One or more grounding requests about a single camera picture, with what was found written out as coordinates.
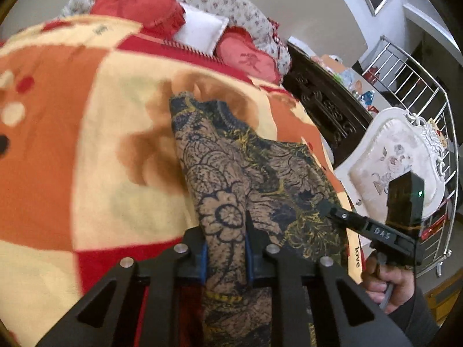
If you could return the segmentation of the dark sleeve forearm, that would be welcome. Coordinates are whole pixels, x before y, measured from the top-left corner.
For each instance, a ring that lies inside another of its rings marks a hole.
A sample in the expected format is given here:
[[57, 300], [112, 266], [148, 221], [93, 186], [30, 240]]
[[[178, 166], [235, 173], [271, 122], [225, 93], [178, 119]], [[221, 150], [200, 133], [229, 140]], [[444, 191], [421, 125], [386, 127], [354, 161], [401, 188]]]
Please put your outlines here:
[[427, 346], [440, 329], [432, 318], [420, 288], [410, 300], [388, 316], [409, 338], [413, 346]]

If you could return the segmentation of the person's right hand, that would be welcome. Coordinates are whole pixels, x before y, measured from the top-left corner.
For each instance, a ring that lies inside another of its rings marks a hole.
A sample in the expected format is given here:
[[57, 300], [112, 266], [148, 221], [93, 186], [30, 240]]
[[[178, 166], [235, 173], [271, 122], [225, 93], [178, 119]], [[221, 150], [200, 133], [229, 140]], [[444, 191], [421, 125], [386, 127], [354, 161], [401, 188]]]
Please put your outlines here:
[[384, 305], [386, 314], [395, 312], [415, 293], [414, 273], [401, 266], [381, 265], [376, 251], [366, 260], [361, 278], [361, 287], [373, 302]]

